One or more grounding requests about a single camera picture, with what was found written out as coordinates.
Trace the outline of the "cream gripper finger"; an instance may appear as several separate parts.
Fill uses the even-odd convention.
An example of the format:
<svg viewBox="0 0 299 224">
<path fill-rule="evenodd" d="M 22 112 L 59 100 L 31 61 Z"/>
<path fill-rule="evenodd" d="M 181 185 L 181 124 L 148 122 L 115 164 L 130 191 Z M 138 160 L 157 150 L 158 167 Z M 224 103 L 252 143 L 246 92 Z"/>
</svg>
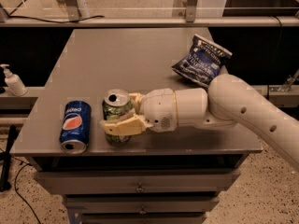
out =
<svg viewBox="0 0 299 224">
<path fill-rule="evenodd" d="M 137 114 L 128 119 L 101 120 L 99 125 L 105 133 L 116 136 L 138 135 L 152 127 L 144 116 Z"/>
<path fill-rule="evenodd" d="M 130 93 L 129 96 L 132 100 L 135 111 L 139 111 L 140 107 L 141 107 L 142 99 L 144 98 L 144 94 L 139 93 L 139 92 L 133 92 L 133 93 Z"/>
</svg>

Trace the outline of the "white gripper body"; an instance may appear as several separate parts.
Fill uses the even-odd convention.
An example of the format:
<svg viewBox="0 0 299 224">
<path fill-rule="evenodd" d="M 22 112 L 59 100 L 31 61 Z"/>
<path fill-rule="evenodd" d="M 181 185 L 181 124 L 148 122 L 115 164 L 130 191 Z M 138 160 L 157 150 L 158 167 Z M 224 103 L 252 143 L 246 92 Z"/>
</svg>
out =
<svg viewBox="0 0 299 224">
<path fill-rule="evenodd" d="M 152 131 L 174 131 L 178 126 L 175 93 L 171 89 L 149 92 L 142 98 L 140 113 Z"/>
</svg>

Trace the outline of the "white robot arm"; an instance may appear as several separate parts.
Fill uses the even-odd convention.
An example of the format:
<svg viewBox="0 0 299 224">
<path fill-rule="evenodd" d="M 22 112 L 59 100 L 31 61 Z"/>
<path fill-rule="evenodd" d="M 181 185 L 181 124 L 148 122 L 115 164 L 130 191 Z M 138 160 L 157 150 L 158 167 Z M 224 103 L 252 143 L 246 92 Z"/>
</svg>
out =
<svg viewBox="0 0 299 224">
<path fill-rule="evenodd" d="M 147 129 L 163 133 L 183 126 L 218 130 L 239 123 L 299 170 L 299 121 L 239 77 L 219 75 L 206 90 L 160 89 L 147 94 L 110 90 L 103 103 L 117 108 L 133 104 L 127 112 L 100 122 L 107 134 L 132 136 Z"/>
</svg>

